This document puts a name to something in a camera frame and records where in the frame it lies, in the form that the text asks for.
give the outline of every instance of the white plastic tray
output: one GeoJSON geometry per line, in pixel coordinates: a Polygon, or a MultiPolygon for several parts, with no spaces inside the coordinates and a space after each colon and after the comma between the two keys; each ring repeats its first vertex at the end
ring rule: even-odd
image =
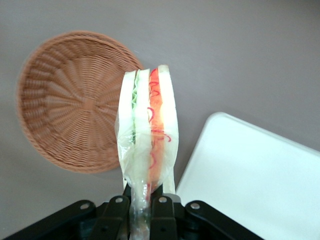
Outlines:
{"type": "Polygon", "coordinates": [[[320,240],[320,152],[226,113],[208,118],[176,192],[266,240],[320,240]]]}

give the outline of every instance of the gray table surface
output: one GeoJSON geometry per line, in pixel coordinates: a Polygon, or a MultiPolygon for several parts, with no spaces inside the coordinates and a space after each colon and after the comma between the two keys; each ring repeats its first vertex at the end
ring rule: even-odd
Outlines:
{"type": "Polygon", "coordinates": [[[0,238],[81,199],[122,192],[119,168],[69,172],[45,160],[16,117],[24,61],[58,34],[88,30],[169,64],[179,123],[179,182],[208,116],[226,112],[320,151],[320,2],[0,1],[0,238]]]}

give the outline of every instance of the tomato slice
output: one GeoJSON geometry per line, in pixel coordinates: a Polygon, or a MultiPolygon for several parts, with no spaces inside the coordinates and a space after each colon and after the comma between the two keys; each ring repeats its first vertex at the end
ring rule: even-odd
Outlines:
{"type": "Polygon", "coordinates": [[[150,167],[148,174],[148,185],[151,187],[151,193],[158,187],[158,181],[162,169],[162,161],[165,149],[164,122],[161,113],[162,96],[159,83],[158,68],[154,69],[149,77],[149,101],[151,117],[149,118],[151,126],[151,145],[150,167]]]}

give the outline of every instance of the plastic-wrapped sandwich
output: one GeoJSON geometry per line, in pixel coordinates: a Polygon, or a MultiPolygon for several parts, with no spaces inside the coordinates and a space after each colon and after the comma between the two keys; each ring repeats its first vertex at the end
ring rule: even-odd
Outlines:
{"type": "Polygon", "coordinates": [[[179,131],[169,68],[126,72],[116,137],[123,178],[131,186],[131,239],[149,239],[150,196],[161,184],[175,193],[179,131]]]}

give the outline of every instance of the wicker basket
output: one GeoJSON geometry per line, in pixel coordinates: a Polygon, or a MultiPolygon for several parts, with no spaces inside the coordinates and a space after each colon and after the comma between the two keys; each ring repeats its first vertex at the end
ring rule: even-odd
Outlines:
{"type": "Polygon", "coordinates": [[[122,79],[142,68],[124,45],[102,34],[49,39],[19,79],[18,115],[27,138],[49,161],[73,172],[118,167],[114,123],[122,79]]]}

